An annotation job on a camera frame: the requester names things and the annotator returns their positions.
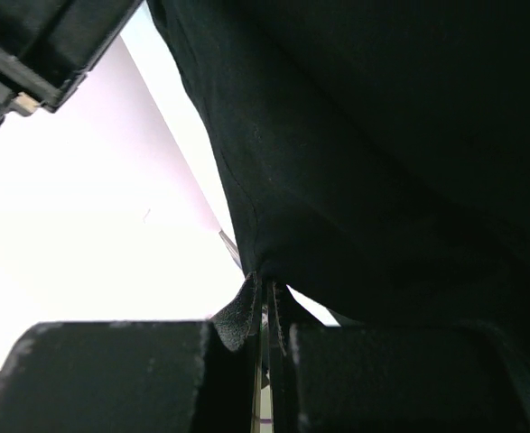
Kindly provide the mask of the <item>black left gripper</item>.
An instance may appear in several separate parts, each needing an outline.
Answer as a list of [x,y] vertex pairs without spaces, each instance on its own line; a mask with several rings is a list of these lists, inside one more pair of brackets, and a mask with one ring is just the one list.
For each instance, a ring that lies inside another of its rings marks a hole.
[[138,0],[0,0],[0,127],[57,112],[140,6]]

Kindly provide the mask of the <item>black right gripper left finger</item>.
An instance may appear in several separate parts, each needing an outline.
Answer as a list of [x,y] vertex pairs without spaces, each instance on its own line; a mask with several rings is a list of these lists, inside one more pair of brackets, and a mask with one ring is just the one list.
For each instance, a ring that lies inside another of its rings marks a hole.
[[205,321],[45,322],[0,370],[0,432],[256,432],[261,286]]

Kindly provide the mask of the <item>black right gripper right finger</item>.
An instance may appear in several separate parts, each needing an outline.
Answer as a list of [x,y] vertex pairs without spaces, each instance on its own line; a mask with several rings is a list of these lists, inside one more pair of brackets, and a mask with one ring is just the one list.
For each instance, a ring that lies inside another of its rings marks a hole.
[[527,432],[496,350],[467,330],[326,327],[267,286],[276,432]]

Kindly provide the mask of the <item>black t shirt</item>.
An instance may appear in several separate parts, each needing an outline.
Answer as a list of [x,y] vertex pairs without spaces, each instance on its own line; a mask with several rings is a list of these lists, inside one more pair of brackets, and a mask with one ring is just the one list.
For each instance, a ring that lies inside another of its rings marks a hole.
[[151,1],[244,273],[467,327],[530,422],[530,1]]

